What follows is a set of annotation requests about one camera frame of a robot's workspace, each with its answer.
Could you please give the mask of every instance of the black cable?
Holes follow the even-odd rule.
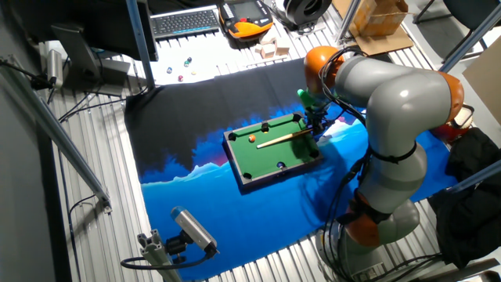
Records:
[[[95,53],[95,55],[96,55],[97,59],[99,60],[99,64],[101,65],[101,70],[100,70],[100,73],[101,73],[101,80],[103,80],[103,81],[104,81],[104,67],[103,67],[103,62],[102,62],[102,60],[101,60],[101,56],[99,56],[99,54],[98,54],[96,51],[94,51],[94,53]]]
[[[381,279],[385,278],[386,276],[388,276],[389,274],[393,273],[395,270],[401,268],[402,266],[406,266],[406,265],[410,264],[411,262],[415,262],[416,260],[420,260],[420,259],[436,259],[436,258],[438,258],[440,256],[442,256],[442,254],[441,253],[437,253],[437,254],[434,254],[434,255],[423,255],[423,256],[420,256],[420,257],[408,259],[408,260],[400,263],[396,267],[388,270],[386,273],[383,273],[383,274],[379,275],[378,277],[374,277],[373,279],[368,280],[367,282],[376,282],[378,280],[381,280]]]
[[[67,56],[66,60],[64,61],[63,71],[64,71],[64,67],[66,67],[66,65],[67,65],[67,63],[68,63],[69,60],[70,60],[70,57]],[[56,90],[56,88],[52,88],[52,91],[49,94],[49,98],[47,99],[47,105],[49,105],[50,101],[52,100],[52,95],[54,94],[54,90]]]
[[[45,79],[42,79],[42,78],[39,78],[38,76],[32,74],[31,72],[29,71],[25,71],[21,68],[18,68],[16,66],[14,66],[13,64],[11,63],[7,63],[7,60],[0,60],[0,67],[1,66],[6,66],[6,67],[10,67],[16,71],[19,71],[27,76],[29,76],[30,78],[33,78],[34,80],[38,80],[39,82],[43,83],[44,85],[51,85],[52,83],[50,81],[47,81]]]
[[[427,263],[431,262],[431,261],[432,261],[432,260],[434,260],[434,259],[436,259],[436,258],[429,258],[429,259],[425,260],[424,262],[420,262],[420,263],[418,263],[418,264],[417,264],[416,266],[414,266],[412,269],[409,269],[409,270],[405,271],[402,275],[400,275],[399,277],[397,277],[397,278],[393,279],[391,282],[397,282],[397,281],[400,281],[403,277],[405,277],[405,276],[409,275],[409,274],[410,274],[411,272],[413,272],[414,270],[416,270],[416,269],[420,268],[421,266],[423,266],[423,265],[425,265],[425,264],[427,264]]]
[[[83,102],[87,99],[87,97],[88,97],[89,95],[90,95],[90,93],[85,92],[85,96],[84,96],[84,98],[83,98],[83,99],[81,99],[81,100],[80,100],[80,102],[78,102],[76,105],[74,105],[74,106],[71,108],[71,110],[69,110],[69,111],[67,111],[65,114],[63,114],[63,115],[59,118],[59,122],[62,122],[62,121],[64,120],[64,118],[65,118],[68,114],[70,114],[70,112],[71,112],[72,110],[76,109],[76,108],[78,107],[78,105],[80,105],[81,103],[83,103]]]
[[[193,267],[193,266],[198,266],[202,262],[205,262],[206,260],[210,259],[211,255],[206,254],[201,260],[198,260],[196,262],[190,262],[190,263],[182,263],[178,265],[173,265],[173,266],[138,266],[135,264],[130,264],[128,262],[137,262],[137,261],[144,261],[146,260],[145,258],[142,257],[136,257],[136,258],[127,258],[124,259],[123,261],[120,262],[120,264],[128,269],[136,269],[136,270],[172,270],[172,269],[183,269],[187,267]]]
[[[79,200],[78,202],[76,202],[71,208],[70,208],[70,211],[68,212],[68,216],[71,216],[71,212],[74,210],[74,208],[76,208],[81,202],[83,201],[86,201],[92,197],[95,197],[96,195],[93,194],[92,196],[89,196],[89,197],[86,197],[86,198],[83,198],[81,200]]]
[[[137,94],[134,94],[133,96],[136,96],[136,95],[142,95],[148,88],[144,88],[141,92],[137,93]],[[106,106],[106,105],[109,105],[109,104],[112,104],[112,103],[116,103],[116,102],[123,102],[125,101],[127,98],[121,98],[121,99],[118,99],[116,101],[111,101],[111,102],[106,102],[106,103],[99,103],[97,105],[94,105],[94,106],[89,106],[89,107],[83,107],[83,108],[80,108],[70,114],[68,114],[67,116],[65,116],[63,119],[60,119],[59,121],[60,122],[64,122],[64,121],[67,121],[69,118],[73,117],[76,113],[78,112],[81,112],[83,110],[89,110],[89,109],[92,109],[92,108],[95,108],[95,107],[101,107],[101,106]]]
[[[325,83],[325,81],[326,81],[326,79],[327,79],[327,77],[328,77],[328,75],[329,75],[332,67],[335,66],[336,61],[344,53],[346,53],[346,52],[355,52],[356,54],[367,56],[367,54],[365,54],[364,52],[362,52],[362,51],[360,51],[358,49],[346,48],[346,49],[339,50],[338,52],[334,53],[327,60],[327,63],[320,69],[319,78],[320,78],[320,81],[322,82],[323,93],[325,94],[325,96],[331,102],[333,102],[333,103],[335,103],[335,104],[337,104],[337,105],[339,105],[341,107],[341,109],[343,110],[343,111],[341,111],[341,114],[343,114],[344,112],[347,112],[347,113],[353,115],[355,118],[357,118],[365,126],[366,125],[366,123],[365,123],[366,119],[365,119],[364,115],[361,114],[359,111],[357,111],[349,103],[346,103],[342,99],[339,99],[338,97],[336,97],[335,95],[333,95],[333,93],[330,91],[330,89],[327,87],[327,85]],[[350,181],[352,181],[353,178],[355,178],[355,176],[358,175],[359,173],[360,173],[359,174],[359,183],[361,183],[363,181],[363,178],[365,177],[365,174],[367,173],[367,168],[368,168],[368,165],[369,165],[370,157],[371,157],[371,153],[370,153],[370,150],[368,148],[367,151],[366,151],[366,153],[364,154],[364,156],[361,157],[360,159],[358,159],[355,162],[355,164],[351,167],[350,172],[348,172],[343,177],[343,179],[340,182],[339,187],[336,190],[336,193],[334,194],[334,197],[333,197],[332,201],[330,202],[330,206],[329,206],[329,209],[328,209],[326,221],[325,221],[325,224],[324,224],[324,227],[323,227],[323,236],[324,236],[324,238],[323,238],[323,251],[324,251],[324,255],[326,257],[326,260],[327,260],[328,264],[330,265],[330,267],[333,269],[333,271],[336,273],[336,275],[338,275],[340,278],[342,278],[342,279],[344,279],[344,280],[346,280],[348,282],[354,282],[354,281],[344,271],[344,267],[342,266],[342,263],[339,261],[339,258],[336,259],[336,256],[334,254],[334,249],[333,249],[333,245],[332,244],[330,244],[330,254],[332,255],[332,262],[329,260],[329,256],[327,255],[327,250],[326,250],[326,240],[330,240],[330,238],[332,236],[332,228],[333,228],[333,225],[334,225],[334,222],[335,222],[335,216],[337,214],[337,208],[339,206],[339,202],[341,200],[341,194],[343,192],[344,187]],[[329,225],[329,223],[330,223],[329,236],[326,238],[326,228]],[[338,254],[340,254],[340,249],[341,249],[341,241],[338,241],[338,244],[337,244],[337,253]],[[412,269],[409,269],[408,271],[406,271],[405,273],[403,273],[399,277],[395,278],[393,280],[393,282],[396,282],[398,280],[401,280],[404,276],[409,275],[412,271],[416,270],[417,268],[419,268],[420,266],[424,265],[425,263],[428,263],[429,261],[438,258],[440,255],[441,254],[425,255],[425,256],[421,256],[421,257],[409,259],[409,260],[407,260],[407,261],[405,261],[405,262],[397,265],[395,268],[390,269],[386,273],[384,273],[384,274],[382,274],[382,275],[380,275],[378,277],[373,278],[369,282],[378,281],[378,280],[386,277],[390,273],[393,273],[398,268],[400,268],[400,267],[402,267],[404,265],[407,265],[407,264],[409,264],[411,262],[414,262],[414,261],[416,261],[418,259],[428,259],[426,261],[420,262],[419,264],[417,264],[416,266],[414,266]]]
[[[123,102],[125,100],[126,100],[126,98],[122,98],[122,99],[118,99],[116,101],[111,101],[111,102],[106,102],[106,103],[99,103],[99,104],[94,105],[94,106],[89,106],[89,107],[84,107],[84,108],[78,109],[78,110],[74,111],[73,113],[68,114],[61,122],[67,121],[69,118],[73,117],[76,113],[81,112],[83,110],[89,110],[89,109],[92,109],[92,108],[95,108],[95,107],[106,106],[106,105],[109,105],[111,103]]]

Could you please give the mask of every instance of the pool cue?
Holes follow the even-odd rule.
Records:
[[[273,144],[277,144],[277,143],[280,143],[282,141],[286,141],[286,140],[289,140],[289,139],[293,139],[294,137],[298,137],[298,136],[301,136],[303,134],[306,134],[308,132],[311,132],[313,130],[313,128],[309,128],[309,129],[304,129],[304,130],[301,130],[299,132],[295,132],[295,133],[290,133],[290,134],[287,134],[286,136],[282,136],[282,137],[279,137],[279,138],[276,138],[276,139],[273,139],[271,141],[268,141],[268,142],[264,142],[263,144],[259,144],[257,145],[256,147],[258,149],[261,149],[261,148],[264,148],[266,146],[271,146]]]

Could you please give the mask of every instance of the wooden block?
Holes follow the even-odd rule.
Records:
[[[261,57],[263,59],[271,58],[275,54],[275,45],[274,44],[267,44],[263,45],[261,50]]]
[[[256,44],[256,46],[254,47],[254,52],[261,53],[261,50],[263,50],[263,45]]]
[[[283,38],[275,40],[275,55],[282,56],[289,53],[289,44]]]
[[[277,36],[273,31],[268,31],[265,35],[259,38],[259,43],[261,45],[266,45],[275,42]]]

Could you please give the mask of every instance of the table surface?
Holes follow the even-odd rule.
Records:
[[[240,49],[231,49],[221,32],[162,41],[157,43],[160,61],[152,64],[152,67],[156,65],[153,68],[153,75],[157,83],[160,83],[159,79],[164,79],[166,83],[178,83],[177,75],[167,76],[165,73],[169,66],[177,68],[179,65],[183,68],[182,64],[175,65],[176,54],[183,61],[184,56],[191,56],[195,62],[193,69],[198,63],[202,69],[201,76],[185,75],[185,83],[191,82],[192,79],[195,81],[203,77],[209,78],[299,59],[313,47],[335,45],[333,35],[341,25],[341,18],[331,6],[323,15],[322,21],[325,29],[301,38],[288,34],[280,23],[276,23],[272,29],[290,43],[291,49],[287,58],[273,62],[263,63],[260,55],[245,44]],[[41,45],[41,54],[47,54],[51,45],[54,46],[54,44],[57,45],[57,42]],[[432,69],[419,46],[390,52],[388,55],[398,65]],[[211,58],[198,60],[198,58],[208,56]],[[131,74],[144,78],[141,63],[126,56],[117,56],[113,60],[132,63]],[[123,97],[137,92],[138,81],[131,79],[128,87],[124,89]],[[83,93],[64,93],[63,95],[57,93],[50,108],[56,117],[60,117],[82,98],[84,98]],[[90,95],[81,106],[93,106],[117,99]],[[124,126],[124,105],[113,103],[93,108],[89,112],[81,112],[63,123],[63,127],[106,187],[114,209],[110,215],[104,215],[99,212],[97,208],[99,205],[95,199],[75,208],[71,215],[71,222],[75,228],[75,249],[72,248],[70,242],[69,219],[66,213],[63,213],[74,280],[78,280],[77,259],[82,280],[162,281],[156,272],[136,272],[120,267],[121,259],[140,256],[136,235],[150,234],[139,177]],[[76,201],[91,196],[92,191],[77,175],[66,158],[58,154],[55,145],[54,152],[61,205],[71,206]],[[420,225],[407,237],[377,250],[383,257],[382,264],[375,268],[377,274],[391,269],[406,259],[431,255],[439,251],[434,235],[436,221],[430,205],[425,200],[417,203],[416,206],[421,214]],[[315,238],[307,236],[296,244],[221,273],[208,281],[327,281],[333,278],[333,274],[316,253]]]

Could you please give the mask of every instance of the gray robot arm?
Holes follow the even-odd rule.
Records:
[[[367,226],[363,221],[371,220],[367,216],[346,229],[358,244],[377,247],[404,237],[419,223],[415,207],[408,201],[424,180],[427,156],[416,137],[456,116],[463,103],[462,87],[447,74],[361,56],[346,60],[335,82],[340,99],[366,108],[373,156],[358,189],[359,198],[374,211],[390,215],[383,222],[373,222],[371,232],[361,228]]]

